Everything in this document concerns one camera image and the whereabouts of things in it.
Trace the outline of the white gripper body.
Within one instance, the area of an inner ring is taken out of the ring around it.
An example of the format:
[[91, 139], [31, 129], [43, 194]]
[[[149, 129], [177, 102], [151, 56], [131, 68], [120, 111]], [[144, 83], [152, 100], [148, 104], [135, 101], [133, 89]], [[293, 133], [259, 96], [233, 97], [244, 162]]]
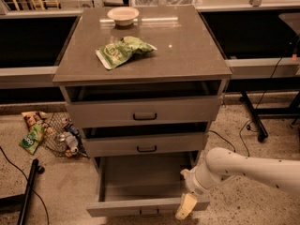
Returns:
[[191, 170], [184, 169], [180, 172], [184, 177], [185, 186], [189, 193], [200, 197], [208, 193], [205, 184], [208, 180], [208, 170], [204, 166], [195, 166]]

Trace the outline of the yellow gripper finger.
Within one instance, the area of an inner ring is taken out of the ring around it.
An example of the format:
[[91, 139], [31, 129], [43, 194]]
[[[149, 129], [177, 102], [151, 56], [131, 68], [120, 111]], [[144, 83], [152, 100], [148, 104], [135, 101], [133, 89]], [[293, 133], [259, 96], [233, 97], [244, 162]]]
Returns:
[[197, 204], [197, 197], [191, 193], [183, 193], [180, 200], [179, 208], [175, 217], [179, 220], [185, 219]]

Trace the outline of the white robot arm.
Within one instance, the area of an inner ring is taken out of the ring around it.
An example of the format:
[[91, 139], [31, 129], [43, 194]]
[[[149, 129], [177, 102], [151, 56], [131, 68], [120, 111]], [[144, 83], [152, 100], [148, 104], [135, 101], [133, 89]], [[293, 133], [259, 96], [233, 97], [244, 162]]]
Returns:
[[208, 190], [233, 176], [245, 176], [293, 196], [300, 195], [300, 162], [261, 157], [245, 157], [216, 147], [202, 156], [191, 169], [180, 172], [187, 192], [183, 193], [175, 217], [185, 219]]

